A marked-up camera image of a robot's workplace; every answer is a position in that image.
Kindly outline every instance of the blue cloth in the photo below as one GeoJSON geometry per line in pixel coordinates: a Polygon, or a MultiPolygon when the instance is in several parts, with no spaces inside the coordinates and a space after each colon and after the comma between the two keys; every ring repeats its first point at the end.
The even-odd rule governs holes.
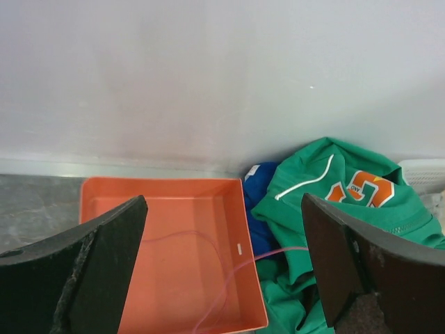
{"type": "Polygon", "coordinates": [[[245,176],[243,182],[245,211],[255,256],[262,255],[280,247],[267,223],[255,219],[250,213],[250,210],[266,195],[267,187],[277,167],[278,163],[276,162],[263,162],[262,164],[255,165],[245,176]]]}

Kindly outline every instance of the clothing pile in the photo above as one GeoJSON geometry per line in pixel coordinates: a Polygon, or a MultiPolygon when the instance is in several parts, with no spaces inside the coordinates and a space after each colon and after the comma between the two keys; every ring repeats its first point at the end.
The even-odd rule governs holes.
{"type": "MultiPolygon", "coordinates": [[[[316,195],[347,214],[407,240],[444,249],[439,221],[386,157],[333,138],[315,141],[280,164],[255,165],[243,183],[255,255],[307,246],[301,200],[316,195]]],[[[269,326],[257,334],[334,333],[326,326],[308,252],[257,261],[269,326]]]]}

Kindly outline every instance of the white wall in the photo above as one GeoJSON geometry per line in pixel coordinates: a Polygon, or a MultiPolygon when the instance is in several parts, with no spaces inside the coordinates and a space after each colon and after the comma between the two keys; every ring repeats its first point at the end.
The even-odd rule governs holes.
{"type": "Polygon", "coordinates": [[[445,157],[445,2],[0,1],[0,157],[239,170],[330,135],[445,157]]]}

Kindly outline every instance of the white label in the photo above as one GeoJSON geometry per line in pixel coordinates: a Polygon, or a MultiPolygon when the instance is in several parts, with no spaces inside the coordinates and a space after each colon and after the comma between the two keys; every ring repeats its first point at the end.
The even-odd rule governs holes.
{"type": "Polygon", "coordinates": [[[251,167],[251,169],[248,171],[248,173],[245,175],[244,177],[244,181],[246,181],[249,177],[251,177],[252,175],[255,175],[255,173],[257,172],[257,169],[259,168],[259,165],[255,165],[253,167],[251,167]]]}

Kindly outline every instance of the white stripe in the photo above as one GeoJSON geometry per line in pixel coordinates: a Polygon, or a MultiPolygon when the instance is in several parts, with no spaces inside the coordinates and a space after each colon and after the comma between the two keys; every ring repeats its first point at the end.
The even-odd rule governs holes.
{"type": "Polygon", "coordinates": [[[325,169],[325,171],[323,172],[323,174],[320,177],[317,177],[316,179],[313,179],[313,180],[309,180],[309,181],[304,181],[304,182],[298,183],[295,186],[292,186],[291,188],[286,189],[282,193],[279,193],[278,195],[276,195],[275,199],[279,200],[284,195],[287,195],[291,191],[294,191],[295,189],[298,189],[301,186],[305,186],[306,184],[311,184],[311,183],[316,183],[318,181],[321,181],[326,176],[327,172],[329,171],[329,168],[331,167],[331,162],[332,162],[333,158],[334,158],[334,155],[331,154],[331,156],[329,157],[329,160],[327,161],[326,169],[325,169]]]}

